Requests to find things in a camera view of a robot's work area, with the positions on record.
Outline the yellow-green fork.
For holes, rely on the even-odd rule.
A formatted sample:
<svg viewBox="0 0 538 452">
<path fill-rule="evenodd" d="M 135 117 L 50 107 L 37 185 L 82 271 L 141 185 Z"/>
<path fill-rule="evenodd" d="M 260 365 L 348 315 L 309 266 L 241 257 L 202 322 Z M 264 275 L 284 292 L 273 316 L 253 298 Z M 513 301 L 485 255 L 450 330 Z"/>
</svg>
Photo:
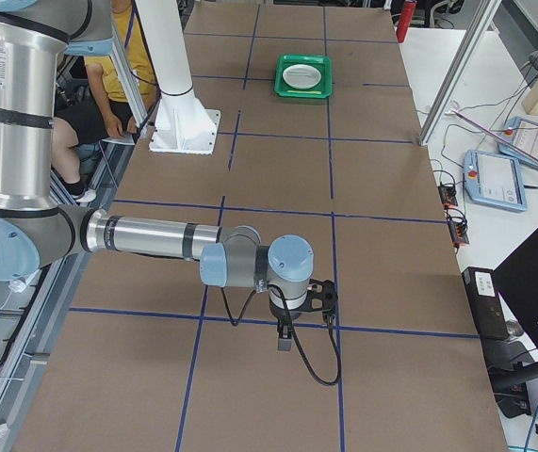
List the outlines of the yellow-green fork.
<svg viewBox="0 0 538 452">
<path fill-rule="evenodd" d="M 303 91 L 303 90 L 294 90 L 294 89 L 289 89 L 286 91 L 286 93 L 288 94 L 291 94 L 291 95 L 298 95 L 298 96 L 319 96 L 319 95 L 322 95 L 322 91 L 318 91 L 318 90 L 310 90 L 310 91 Z"/>
</svg>

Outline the lower orange black adapter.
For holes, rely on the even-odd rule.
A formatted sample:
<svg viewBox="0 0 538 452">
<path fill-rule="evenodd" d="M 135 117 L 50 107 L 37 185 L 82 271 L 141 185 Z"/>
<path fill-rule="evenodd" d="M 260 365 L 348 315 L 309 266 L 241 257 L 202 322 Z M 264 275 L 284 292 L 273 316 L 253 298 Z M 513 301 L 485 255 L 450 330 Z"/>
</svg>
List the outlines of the lower orange black adapter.
<svg viewBox="0 0 538 452">
<path fill-rule="evenodd" d="M 467 225 L 465 222 L 458 221 L 456 218 L 449 220 L 448 230 L 454 247 L 459 248 L 469 243 Z"/>
</svg>

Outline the orange black adapter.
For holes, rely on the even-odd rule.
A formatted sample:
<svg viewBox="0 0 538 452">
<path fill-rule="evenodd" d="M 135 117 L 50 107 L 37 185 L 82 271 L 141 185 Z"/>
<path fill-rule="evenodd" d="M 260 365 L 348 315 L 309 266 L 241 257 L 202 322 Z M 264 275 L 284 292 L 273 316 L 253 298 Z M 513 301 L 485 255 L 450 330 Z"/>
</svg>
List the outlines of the orange black adapter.
<svg viewBox="0 0 538 452">
<path fill-rule="evenodd" d="M 445 208 L 457 207 L 457 190 L 455 184 L 440 184 L 438 186 L 438 193 L 440 196 L 441 203 Z"/>
<path fill-rule="evenodd" d="M 469 243 L 467 225 L 465 222 L 458 221 L 456 218 L 449 220 L 448 230 L 454 247 L 459 248 Z"/>
</svg>

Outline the black computer box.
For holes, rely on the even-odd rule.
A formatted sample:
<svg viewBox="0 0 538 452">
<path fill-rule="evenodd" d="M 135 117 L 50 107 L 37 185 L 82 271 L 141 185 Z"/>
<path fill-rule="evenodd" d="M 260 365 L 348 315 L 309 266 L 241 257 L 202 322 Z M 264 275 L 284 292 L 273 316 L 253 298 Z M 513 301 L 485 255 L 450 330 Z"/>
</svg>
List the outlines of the black computer box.
<svg viewBox="0 0 538 452">
<path fill-rule="evenodd" d="M 462 279 L 480 338 L 506 341 L 509 332 L 493 271 L 488 268 L 468 266 L 462 272 Z"/>
</svg>

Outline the upper orange black adapter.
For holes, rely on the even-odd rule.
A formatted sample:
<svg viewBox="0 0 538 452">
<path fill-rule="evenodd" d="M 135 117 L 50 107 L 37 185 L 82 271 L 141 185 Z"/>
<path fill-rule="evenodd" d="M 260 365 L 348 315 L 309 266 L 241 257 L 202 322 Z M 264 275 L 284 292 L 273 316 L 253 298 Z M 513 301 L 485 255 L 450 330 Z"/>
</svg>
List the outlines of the upper orange black adapter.
<svg viewBox="0 0 538 452">
<path fill-rule="evenodd" d="M 440 196 L 441 203 L 445 208 L 457 207 L 457 190 L 455 184 L 440 184 L 438 186 L 438 193 Z"/>
</svg>

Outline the white plate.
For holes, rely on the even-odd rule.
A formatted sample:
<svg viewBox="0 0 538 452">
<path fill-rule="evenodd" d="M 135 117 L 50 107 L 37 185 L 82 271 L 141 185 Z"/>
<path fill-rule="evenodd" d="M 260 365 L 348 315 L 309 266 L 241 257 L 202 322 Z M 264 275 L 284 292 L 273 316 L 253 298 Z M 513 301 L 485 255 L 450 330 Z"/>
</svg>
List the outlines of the white plate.
<svg viewBox="0 0 538 452">
<path fill-rule="evenodd" d="M 308 64 L 288 66 L 282 72 L 284 81 L 293 89 L 311 89 L 319 84 L 322 75 L 319 69 Z"/>
</svg>

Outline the near teach pendant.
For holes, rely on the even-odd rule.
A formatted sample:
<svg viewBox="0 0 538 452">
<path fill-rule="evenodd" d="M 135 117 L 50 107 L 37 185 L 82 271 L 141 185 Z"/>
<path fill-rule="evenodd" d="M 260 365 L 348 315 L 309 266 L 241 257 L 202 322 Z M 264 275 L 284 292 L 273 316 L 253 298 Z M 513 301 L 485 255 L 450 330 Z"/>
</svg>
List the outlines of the near teach pendant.
<svg viewBox="0 0 538 452">
<path fill-rule="evenodd" d="M 469 198 L 513 212 L 528 208 L 519 161 L 500 153 L 468 150 L 464 157 L 464 183 Z"/>
</svg>

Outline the teach pendant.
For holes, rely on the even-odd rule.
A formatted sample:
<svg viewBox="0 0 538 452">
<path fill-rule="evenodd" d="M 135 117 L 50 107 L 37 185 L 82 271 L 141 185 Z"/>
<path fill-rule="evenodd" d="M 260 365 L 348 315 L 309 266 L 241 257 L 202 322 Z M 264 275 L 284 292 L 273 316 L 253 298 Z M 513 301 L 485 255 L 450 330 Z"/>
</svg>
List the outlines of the teach pendant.
<svg viewBox="0 0 538 452">
<path fill-rule="evenodd" d="M 469 198 L 513 212 L 528 208 L 519 161 L 500 153 L 468 150 L 464 157 L 464 183 Z"/>
<path fill-rule="evenodd" d="M 522 117 L 513 117 L 501 134 L 504 140 L 538 160 L 538 123 Z"/>
</svg>

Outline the green plastic tray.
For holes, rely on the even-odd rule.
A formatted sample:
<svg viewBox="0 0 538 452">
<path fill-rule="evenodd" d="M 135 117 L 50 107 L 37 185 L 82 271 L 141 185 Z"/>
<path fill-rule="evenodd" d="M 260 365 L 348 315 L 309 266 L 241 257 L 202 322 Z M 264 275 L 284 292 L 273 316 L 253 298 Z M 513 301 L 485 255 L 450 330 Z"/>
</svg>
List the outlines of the green plastic tray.
<svg viewBox="0 0 538 452">
<path fill-rule="evenodd" d="M 322 79 L 319 84 L 311 89 L 304 89 L 303 91 L 318 90 L 322 91 L 322 95 L 319 96 L 298 96 L 286 93 L 287 90 L 293 89 L 283 79 L 282 72 L 285 68 L 295 64 L 308 64 L 316 67 L 320 70 Z M 312 56 L 312 55 L 296 55 L 296 54 L 284 54 L 281 55 L 277 62 L 274 91 L 280 97 L 287 98 L 300 98 L 300 99 L 327 99 L 333 92 L 333 74 L 332 74 L 332 61 L 327 56 Z"/>
</svg>

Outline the seated person yellow shirt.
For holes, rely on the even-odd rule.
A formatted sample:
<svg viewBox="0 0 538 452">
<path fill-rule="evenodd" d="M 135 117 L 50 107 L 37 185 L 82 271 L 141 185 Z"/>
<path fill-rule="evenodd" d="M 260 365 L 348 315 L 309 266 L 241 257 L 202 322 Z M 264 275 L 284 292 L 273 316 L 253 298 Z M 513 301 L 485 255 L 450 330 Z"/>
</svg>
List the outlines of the seated person yellow shirt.
<svg viewBox="0 0 538 452">
<path fill-rule="evenodd" d="M 139 78 L 139 93 L 145 107 L 156 99 L 155 74 L 145 49 L 139 21 L 131 1 L 113 1 L 111 10 L 129 64 Z M 87 56 L 85 68 L 91 97 L 58 111 L 52 135 L 52 167 L 62 184 L 78 203 L 91 202 L 96 192 L 80 175 L 76 147 L 106 139 L 136 134 L 138 127 L 109 56 Z"/>
</svg>

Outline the far teach pendant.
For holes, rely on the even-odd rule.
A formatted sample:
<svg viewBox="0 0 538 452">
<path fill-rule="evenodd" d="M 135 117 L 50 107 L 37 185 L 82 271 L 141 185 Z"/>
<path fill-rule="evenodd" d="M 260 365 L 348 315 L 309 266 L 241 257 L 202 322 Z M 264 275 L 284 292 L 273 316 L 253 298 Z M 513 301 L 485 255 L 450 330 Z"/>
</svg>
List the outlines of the far teach pendant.
<svg viewBox="0 0 538 452">
<path fill-rule="evenodd" d="M 501 134 L 504 140 L 538 160 L 538 123 L 522 117 L 513 117 Z"/>
</svg>

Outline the red fire extinguisher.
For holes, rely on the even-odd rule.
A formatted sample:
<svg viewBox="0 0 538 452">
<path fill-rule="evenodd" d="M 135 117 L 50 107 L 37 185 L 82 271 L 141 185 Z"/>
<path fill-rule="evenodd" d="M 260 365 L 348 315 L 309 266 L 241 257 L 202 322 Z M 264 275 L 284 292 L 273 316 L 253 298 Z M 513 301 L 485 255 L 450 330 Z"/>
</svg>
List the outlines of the red fire extinguisher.
<svg viewBox="0 0 538 452">
<path fill-rule="evenodd" d="M 402 3 L 399 21 L 396 29 L 396 36 L 398 43 L 403 43 L 405 41 L 408 28 L 410 27 L 411 21 L 413 19 L 414 13 L 416 10 L 416 0 L 405 0 Z"/>
</svg>

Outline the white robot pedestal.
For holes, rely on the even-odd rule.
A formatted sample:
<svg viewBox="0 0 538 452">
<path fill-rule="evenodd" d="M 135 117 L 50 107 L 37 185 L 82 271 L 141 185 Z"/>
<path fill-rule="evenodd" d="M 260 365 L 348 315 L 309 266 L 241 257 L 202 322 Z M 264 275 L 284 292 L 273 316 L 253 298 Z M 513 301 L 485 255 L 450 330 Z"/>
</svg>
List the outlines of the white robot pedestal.
<svg viewBox="0 0 538 452">
<path fill-rule="evenodd" d="M 220 112 L 196 97 L 177 3 L 137 1 L 136 7 L 161 92 L 150 150 L 213 153 Z"/>
</svg>

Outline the aluminium frame post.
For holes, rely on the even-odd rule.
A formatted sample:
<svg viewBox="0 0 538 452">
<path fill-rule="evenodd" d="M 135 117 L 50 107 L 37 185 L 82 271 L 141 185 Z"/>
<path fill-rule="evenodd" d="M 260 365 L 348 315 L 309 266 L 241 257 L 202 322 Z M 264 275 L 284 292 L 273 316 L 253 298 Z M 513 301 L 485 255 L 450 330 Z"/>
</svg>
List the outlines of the aluminium frame post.
<svg viewBox="0 0 538 452">
<path fill-rule="evenodd" d="M 475 54 L 500 4 L 501 0 L 483 0 L 480 2 L 468 29 L 465 31 L 460 46 L 452 59 L 443 83 L 435 96 L 428 117 L 422 126 L 418 137 L 418 143 L 421 146 L 427 145 L 430 141 L 438 122 L 442 119 L 449 101 L 464 74 L 466 66 Z"/>
</svg>

